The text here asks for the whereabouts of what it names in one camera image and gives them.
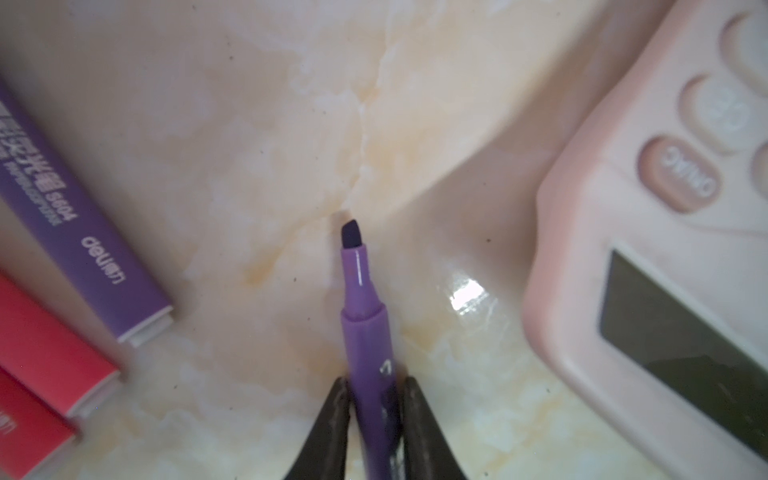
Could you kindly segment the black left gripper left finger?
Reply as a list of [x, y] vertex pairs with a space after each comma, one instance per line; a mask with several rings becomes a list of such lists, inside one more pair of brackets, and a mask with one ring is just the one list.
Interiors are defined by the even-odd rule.
[[285, 480], [345, 478], [350, 409], [348, 381], [339, 377], [333, 382]]

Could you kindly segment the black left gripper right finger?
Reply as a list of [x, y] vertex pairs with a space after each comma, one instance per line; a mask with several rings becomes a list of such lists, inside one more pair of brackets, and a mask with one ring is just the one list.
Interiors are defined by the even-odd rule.
[[402, 414], [406, 478], [467, 480], [413, 376], [403, 382]]

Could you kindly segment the purple highlighter pen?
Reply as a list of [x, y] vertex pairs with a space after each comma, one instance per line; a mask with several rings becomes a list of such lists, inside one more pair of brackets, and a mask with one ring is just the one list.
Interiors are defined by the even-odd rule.
[[401, 418], [388, 311], [371, 279], [358, 223], [341, 227], [341, 325], [368, 479], [395, 479]]
[[172, 325], [169, 296], [7, 86], [1, 197], [118, 342], [139, 347]]

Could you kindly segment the pink highlighter pen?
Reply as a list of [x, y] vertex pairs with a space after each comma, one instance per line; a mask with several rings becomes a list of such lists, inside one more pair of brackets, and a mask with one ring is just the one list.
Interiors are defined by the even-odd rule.
[[76, 430], [1, 370], [1, 470], [10, 479], [41, 479], [67, 456]]
[[123, 385], [116, 365], [6, 277], [1, 367], [67, 419], [88, 417]]

